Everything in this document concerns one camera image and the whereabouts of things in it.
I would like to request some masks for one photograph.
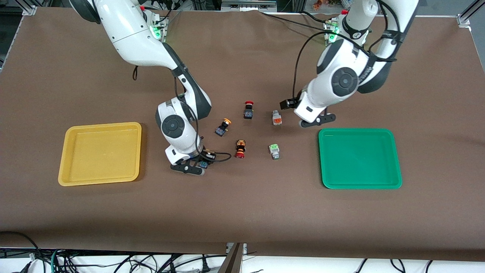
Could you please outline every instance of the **green tray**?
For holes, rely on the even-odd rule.
[[[318,133],[322,180],[332,189],[395,189],[401,169],[388,129],[326,128]]]

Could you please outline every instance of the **electrical component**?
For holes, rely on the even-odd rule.
[[[281,116],[278,113],[278,110],[273,111],[273,125],[281,125],[283,122],[281,120]]]
[[[271,144],[269,148],[270,148],[270,153],[271,153],[271,156],[273,157],[273,160],[278,160],[279,159],[278,144]]]
[[[246,107],[244,108],[244,118],[245,119],[253,119],[253,104],[254,102],[252,101],[246,101],[245,102]]]
[[[231,121],[228,119],[224,119],[221,125],[215,128],[215,133],[222,137],[227,132],[227,127],[231,124]]]
[[[246,152],[246,141],[239,139],[236,142],[236,158],[244,158],[244,152]]]

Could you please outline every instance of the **black cable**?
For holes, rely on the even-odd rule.
[[[375,1],[378,2],[380,5],[384,6],[385,8],[387,8],[389,10],[389,12],[391,13],[392,17],[394,17],[394,21],[396,21],[397,31],[401,32],[401,26],[399,25],[399,20],[397,19],[397,15],[394,12],[394,10],[391,9],[391,7],[387,3],[385,3],[384,1],[382,1],[382,0],[375,0]]]
[[[208,158],[205,155],[203,155],[201,151],[199,151],[199,145],[198,145],[198,142],[199,142],[199,121],[198,121],[198,118],[195,115],[195,112],[192,110],[192,108],[186,102],[182,101],[180,99],[180,97],[178,96],[178,93],[177,93],[177,78],[175,78],[175,77],[174,77],[174,83],[175,83],[175,97],[178,99],[178,101],[180,103],[185,104],[185,106],[187,106],[189,108],[189,111],[191,112],[191,114],[192,114],[192,116],[194,117],[194,120],[195,120],[195,150],[197,151],[197,153],[199,153],[199,155],[202,158],[204,158],[205,160],[210,161],[210,162],[214,162],[214,163],[220,163],[220,162],[230,160],[231,157],[232,157],[232,155],[230,153],[212,152],[213,154],[225,154],[225,155],[227,155],[226,158],[217,160],[217,159]]]
[[[20,271],[20,273],[29,273],[29,267],[30,265],[32,264],[32,261],[28,262],[24,268],[22,268],[22,270]]]
[[[135,66],[135,69],[133,69],[133,74],[131,75],[131,78],[136,81],[138,78],[138,66]]]
[[[136,267],[137,267],[137,266],[138,266],[138,267],[140,267],[140,266],[143,264],[143,262],[144,262],[145,260],[149,259],[150,257],[153,257],[153,255],[148,255],[148,256],[146,256],[145,258],[143,258],[141,261],[135,261],[135,262],[137,262],[137,263],[136,263],[136,264],[134,264],[134,266],[135,266],[135,267],[134,267],[134,268],[132,267],[132,270],[134,271],[134,270],[136,269]]]
[[[207,273],[210,271],[210,267],[207,265],[207,259],[204,254],[202,254],[202,273]]]
[[[166,15],[165,15],[165,16],[164,16],[162,19],[160,19],[160,20],[158,20],[158,21],[155,21],[155,24],[158,24],[158,23],[160,23],[160,22],[163,22],[163,20],[167,19],[167,17],[169,17],[169,16],[170,16],[170,12],[171,12],[171,11],[172,11],[171,9],[170,9],[170,10],[168,10],[167,14],[166,14]]]
[[[310,18],[312,18],[313,20],[325,24],[324,20],[320,20],[320,19],[316,18],[315,16],[313,16],[311,13],[309,13],[307,11],[302,10],[300,13],[306,14],[306,15],[310,16]]]
[[[116,273],[118,272],[118,270],[121,268],[121,266],[123,266],[123,264],[125,264],[127,261],[129,261],[134,255],[129,255],[128,258],[124,259],[122,262],[120,262],[118,264],[118,266],[116,267],[116,269],[113,271],[113,273]]]
[[[148,265],[146,265],[146,264],[144,264],[144,263],[141,263],[140,261],[133,260],[133,262],[136,262],[136,264],[132,264],[132,266],[131,266],[131,268],[130,268],[129,273],[134,272],[134,271],[135,271],[135,268],[136,268],[137,266],[138,266],[138,267],[142,267],[142,266],[143,266],[143,267],[146,267],[146,268],[150,269],[150,272],[151,272],[151,273],[154,273],[154,272],[156,272],[156,271],[157,271],[156,269],[153,269],[151,266],[148,266]]]
[[[360,264],[360,266],[359,266],[359,268],[357,269],[356,273],[360,273],[360,271],[361,271],[361,270],[362,270],[362,268],[364,267],[365,262],[367,262],[367,259],[364,259],[364,260],[362,261],[362,263]]]
[[[170,263],[173,263],[176,259],[178,259],[181,256],[182,256],[182,254],[174,254],[174,255],[171,255],[170,258],[166,262],[164,262],[164,264],[162,265],[162,267],[160,267],[160,269],[157,270],[157,273],[162,272],[165,268],[167,268],[170,265]]]
[[[401,273],[406,273],[406,268],[404,267],[404,264],[403,264],[403,261],[401,261],[401,259],[398,259],[399,263],[401,264],[401,267],[403,269],[399,269],[395,264],[394,264],[394,259],[390,259],[391,261],[391,265],[399,272]]]
[[[198,261],[198,260],[202,260],[203,258],[205,259],[208,259],[208,258],[215,258],[215,257],[226,257],[227,255],[212,255],[212,256],[204,256],[204,257],[199,257],[199,258],[195,258],[195,259],[192,259],[192,260],[189,260],[189,261],[186,261],[186,262],[183,262],[183,263],[180,263],[176,266],[174,266],[173,270],[179,266],[182,266],[184,264],[188,264],[188,263],[191,263],[191,262],[195,262],[195,261]]]
[[[426,270],[424,271],[425,273],[428,273],[429,266],[431,265],[432,262],[433,260],[429,260],[428,264],[426,264]]]
[[[382,15],[384,16],[384,21],[386,22],[386,27],[384,29],[388,29],[388,16],[387,16],[387,13],[384,10],[384,8],[383,8],[383,6],[382,6],[381,3],[379,3],[379,6],[381,7]],[[380,36],[375,42],[373,42],[371,44],[371,46],[369,47],[369,51],[372,51],[372,47],[375,46],[376,44],[378,44],[382,39],[383,39],[383,37]]]
[[[42,254],[42,252],[40,251],[40,248],[37,246],[37,244],[29,236],[27,236],[27,235],[25,235],[21,232],[17,232],[17,231],[0,231],[0,235],[1,234],[18,235],[18,236],[22,236],[25,239],[27,239],[34,246],[34,248],[37,250],[37,253],[39,254],[39,259],[42,261],[42,265],[44,267],[44,273],[46,273],[46,264],[44,263],[46,257]]]
[[[278,16],[274,16],[274,15],[271,15],[271,14],[267,14],[267,13],[263,13],[263,14],[266,15],[266,16],[269,16],[269,17],[273,17],[273,18],[276,18],[276,19],[279,19],[279,20],[287,21],[287,22],[290,22],[290,23],[293,23],[293,24],[297,24],[297,25],[300,25],[300,26],[304,26],[304,27],[308,27],[308,28],[312,28],[312,29],[316,29],[316,30],[320,30],[320,31],[324,31],[325,30],[325,29],[321,29],[321,28],[314,27],[314,26],[306,25],[306,24],[303,24],[303,23],[291,21],[291,20],[288,20],[288,19],[285,19],[285,18],[281,18],[281,17],[278,17]]]

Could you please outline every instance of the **white floor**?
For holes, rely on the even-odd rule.
[[[111,265],[123,261],[127,256],[86,256],[73,258],[76,264],[96,264],[96,265]],[[146,256],[136,256],[135,259],[141,260]],[[201,257],[201,255],[184,255],[176,260],[174,265],[178,265],[184,261]],[[163,264],[168,258],[168,255],[155,256],[158,265]],[[30,261],[29,258],[2,258],[0,259],[0,273],[20,272],[22,268]],[[224,261],[224,257],[216,257],[207,259],[208,266],[212,268],[212,272],[217,272],[218,267]],[[310,258],[310,257],[276,257],[276,256],[245,256],[242,262],[242,273],[254,273],[261,271],[261,273],[354,273],[362,259],[348,259],[348,258]],[[426,263],[425,260],[403,260],[407,273],[424,273]],[[155,268],[155,262],[149,258],[144,261],[148,266]],[[47,272],[50,272],[50,266],[46,265]],[[100,268],[100,267],[80,267],[80,273],[113,273],[116,265]],[[128,273],[130,265],[124,264],[118,273]],[[198,260],[176,269],[178,273],[198,272],[197,269],[202,269],[202,260]],[[29,273],[42,273],[42,263],[35,261],[32,263]],[[150,269],[139,268],[136,273],[150,273]],[[484,273],[485,262],[459,262],[459,261],[433,261],[429,268],[429,273]],[[388,259],[369,259],[361,273],[398,273]]]

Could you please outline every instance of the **black connector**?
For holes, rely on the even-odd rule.
[[[28,273],[28,272],[29,272],[29,267],[30,267],[30,264],[31,264],[31,263],[32,263],[32,262],[30,261],[28,264],[26,264],[26,265],[24,266],[24,268],[22,268],[22,270],[20,271],[20,273]]]
[[[207,273],[210,271],[210,267],[207,265],[207,259],[204,254],[202,254],[202,273]]]

